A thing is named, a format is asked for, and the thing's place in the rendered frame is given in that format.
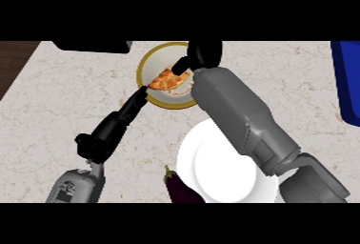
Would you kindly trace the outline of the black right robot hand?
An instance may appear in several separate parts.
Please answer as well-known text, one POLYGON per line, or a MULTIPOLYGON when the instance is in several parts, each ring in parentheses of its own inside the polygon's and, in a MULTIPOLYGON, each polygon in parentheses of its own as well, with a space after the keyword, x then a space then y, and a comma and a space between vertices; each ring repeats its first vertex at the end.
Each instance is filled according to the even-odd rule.
POLYGON ((211 69, 220 66, 223 58, 222 41, 191 41, 188 55, 171 67, 171 72, 180 75, 186 70, 211 69))

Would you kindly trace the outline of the yellow rimmed white plate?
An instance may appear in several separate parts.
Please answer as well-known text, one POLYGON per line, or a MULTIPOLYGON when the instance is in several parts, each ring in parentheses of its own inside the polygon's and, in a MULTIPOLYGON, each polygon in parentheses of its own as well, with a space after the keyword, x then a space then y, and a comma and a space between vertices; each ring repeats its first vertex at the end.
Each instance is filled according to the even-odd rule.
MULTIPOLYGON (((155 47, 142 57, 136 70, 137 85, 148 86, 165 69, 170 69, 179 59, 188 55, 189 44, 186 42, 167 42, 155 47)), ((188 70, 189 77, 185 83, 171 91, 148 90, 149 102, 170 110, 188 109, 195 105, 192 98, 194 75, 188 70)))

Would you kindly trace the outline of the golden brown croissant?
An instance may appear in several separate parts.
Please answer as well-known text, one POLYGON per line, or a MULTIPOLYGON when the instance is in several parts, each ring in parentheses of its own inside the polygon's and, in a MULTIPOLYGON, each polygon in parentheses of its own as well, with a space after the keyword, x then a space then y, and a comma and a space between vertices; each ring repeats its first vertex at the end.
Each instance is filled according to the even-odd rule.
POLYGON ((189 73, 185 71, 176 75, 170 68, 165 68, 158 77, 152 80, 148 88, 157 91, 174 90, 188 80, 189 73))

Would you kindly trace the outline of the white bowl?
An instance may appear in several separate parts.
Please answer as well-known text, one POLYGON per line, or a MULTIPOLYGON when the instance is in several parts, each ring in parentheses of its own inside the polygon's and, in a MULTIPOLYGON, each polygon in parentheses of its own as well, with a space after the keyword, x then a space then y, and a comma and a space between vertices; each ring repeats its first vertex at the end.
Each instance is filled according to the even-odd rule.
POLYGON ((266 176, 253 159, 238 153, 211 119, 185 136, 176 171, 207 203, 275 203, 281 195, 279 177, 266 176))

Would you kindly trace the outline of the black appliance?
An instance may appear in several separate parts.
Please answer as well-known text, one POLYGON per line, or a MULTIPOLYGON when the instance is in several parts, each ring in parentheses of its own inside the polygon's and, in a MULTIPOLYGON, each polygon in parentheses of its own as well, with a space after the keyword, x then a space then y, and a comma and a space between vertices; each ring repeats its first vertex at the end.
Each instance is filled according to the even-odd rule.
POLYGON ((105 53, 129 53, 132 41, 55 41, 55 46, 62 51, 89 51, 105 53))

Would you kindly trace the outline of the blue tray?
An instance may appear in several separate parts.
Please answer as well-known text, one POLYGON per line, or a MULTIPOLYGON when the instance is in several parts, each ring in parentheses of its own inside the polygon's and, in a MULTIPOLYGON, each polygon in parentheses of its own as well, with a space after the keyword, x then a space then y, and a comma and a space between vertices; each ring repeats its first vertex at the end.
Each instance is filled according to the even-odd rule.
POLYGON ((360 127, 360 41, 331 42, 341 116, 360 127))

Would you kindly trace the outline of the dark purple eggplant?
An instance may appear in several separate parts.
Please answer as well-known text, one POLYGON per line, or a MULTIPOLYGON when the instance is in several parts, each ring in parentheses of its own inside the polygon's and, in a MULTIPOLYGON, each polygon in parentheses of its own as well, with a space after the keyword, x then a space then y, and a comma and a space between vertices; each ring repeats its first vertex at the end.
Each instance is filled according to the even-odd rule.
POLYGON ((168 167, 165 167, 164 182, 173 203, 205 203, 198 192, 185 184, 177 172, 168 167))

